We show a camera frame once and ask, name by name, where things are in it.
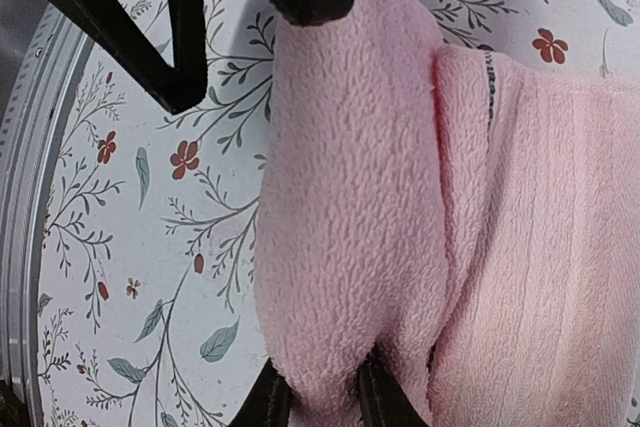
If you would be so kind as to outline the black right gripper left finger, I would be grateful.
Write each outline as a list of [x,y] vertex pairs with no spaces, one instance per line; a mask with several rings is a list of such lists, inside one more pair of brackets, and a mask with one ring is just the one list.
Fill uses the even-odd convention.
[[292,392],[268,359],[230,427],[287,427]]

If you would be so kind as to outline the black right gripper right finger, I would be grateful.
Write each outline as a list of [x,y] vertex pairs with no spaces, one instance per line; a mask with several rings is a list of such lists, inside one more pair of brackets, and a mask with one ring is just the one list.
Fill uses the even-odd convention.
[[427,427],[375,346],[357,371],[357,398],[365,427]]

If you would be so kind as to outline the pink towel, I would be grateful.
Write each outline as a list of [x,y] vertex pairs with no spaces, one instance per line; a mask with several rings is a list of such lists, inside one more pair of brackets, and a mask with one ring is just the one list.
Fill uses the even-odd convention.
[[639,363],[639,86],[448,45],[418,0],[280,22],[255,305],[294,426],[379,350],[431,426],[621,426]]

